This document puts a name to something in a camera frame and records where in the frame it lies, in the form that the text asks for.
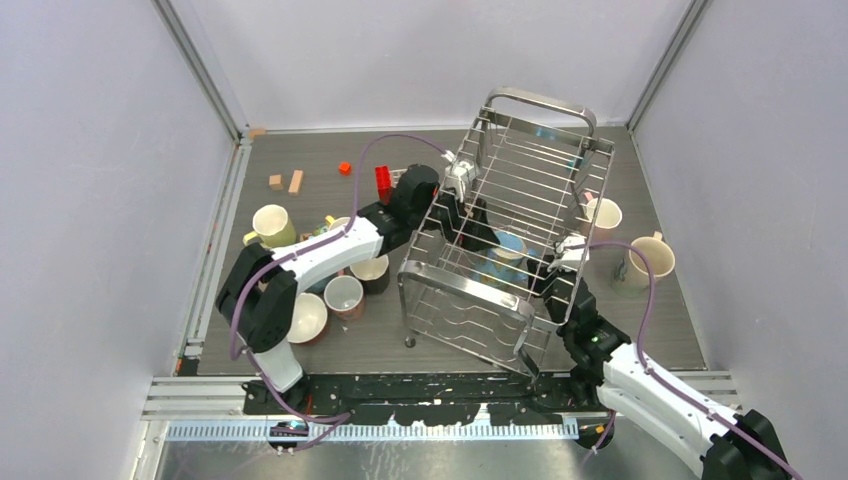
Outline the black mug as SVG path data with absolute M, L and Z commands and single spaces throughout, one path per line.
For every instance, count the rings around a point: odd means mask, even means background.
M 366 295 L 382 294 L 389 286 L 390 260 L 387 255 L 357 262 L 349 267 L 350 274 L 362 285 Z

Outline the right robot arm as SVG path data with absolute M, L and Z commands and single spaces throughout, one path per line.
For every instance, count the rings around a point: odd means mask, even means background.
M 624 415 L 701 479 L 793 478 L 768 418 L 754 409 L 739 414 L 662 368 L 600 315 L 574 272 L 550 268 L 552 259 L 528 260 L 528 285 L 575 363 L 570 392 L 577 406 Z

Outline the salmon pink mug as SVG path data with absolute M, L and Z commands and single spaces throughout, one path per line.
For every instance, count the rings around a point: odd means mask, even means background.
M 356 320 L 364 313 L 364 289 L 353 276 L 342 275 L 332 279 L 324 290 L 324 300 L 336 316 L 346 321 Z

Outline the dark red mug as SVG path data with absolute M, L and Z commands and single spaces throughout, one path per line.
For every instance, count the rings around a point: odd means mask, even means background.
M 299 294 L 286 340 L 291 344 L 313 344 L 322 337 L 327 327 L 328 309 L 324 300 L 312 293 Z

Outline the pink faceted mug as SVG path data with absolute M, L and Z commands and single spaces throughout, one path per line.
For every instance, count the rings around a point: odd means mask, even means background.
M 616 202 L 608 198 L 599 199 L 589 191 L 580 194 L 582 201 L 581 234 L 592 240 L 607 240 L 619 226 L 623 213 Z

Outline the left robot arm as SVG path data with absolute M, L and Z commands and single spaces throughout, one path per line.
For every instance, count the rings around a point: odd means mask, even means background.
M 287 340 L 299 294 L 344 268 L 405 245 L 418 228 L 437 230 L 472 251 L 495 241 L 488 225 L 477 228 L 461 220 L 464 202 L 481 173 L 469 160 L 456 160 L 442 173 L 414 164 L 400 176 L 388 202 L 359 209 L 342 227 L 274 251 L 258 244 L 242 249 L 215 306 L 227 319 L 232 340 L 244 342 L 270 382 L 268 400 L 273 406 L 293 414 L 307 398 L 299 381 L 303 369 Z

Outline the blue butterfly mug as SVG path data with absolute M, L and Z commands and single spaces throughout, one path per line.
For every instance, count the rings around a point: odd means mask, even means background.
M 527 281 L 524 263 L 535 256 L 536 251 L 515 233 L 504 230 L 496 230 L 495 233 L 500 245 L 487 250 L 482 259 L 474 261 L 472 278 L 496 288 L 524 285 Z

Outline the pale yellow faceted mug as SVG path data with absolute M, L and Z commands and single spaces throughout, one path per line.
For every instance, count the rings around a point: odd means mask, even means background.
M 252 217 L 252 231 L 243 237 L 242 242 L 247 246 L 253 240 L 257 240 L 264 248 L 295 244 L 297 233 L 288 211 L 275 204 L 258 209 Z

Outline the cream mug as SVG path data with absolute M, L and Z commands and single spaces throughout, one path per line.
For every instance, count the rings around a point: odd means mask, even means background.
M 625 297 L 635 297 L 649 289 L 650 280 L 658 283 L 676 267 L 676 257 L 660 231 L 634 239 L 630 245 L 641 255 L 626 250 L 612 276 L 613 290 Z

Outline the light blue faceted mug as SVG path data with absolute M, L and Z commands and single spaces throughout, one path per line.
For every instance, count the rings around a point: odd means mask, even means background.
M 324 290 L 325 290 L 325 288 L 326 288 L 327 284 L 328 284 L 331 280 L 332 280 L 332 277 L 331 277 L 331 276 L 326 277 L 326 278 L 324 278 L 324 279 L 321 279 L 321 280 L 319 280 L 319 281 L 315 282 L 315 283 L 314 283 L 313 285 L 311 285 L 310 287 L 308 287 L 308 288 L 306 289 L 306 291 L 307 291 L 308 293 L 313 293 L 313 294 L 316 294 L 316 295 L 321 295 L 321 294 L 324 292 Z

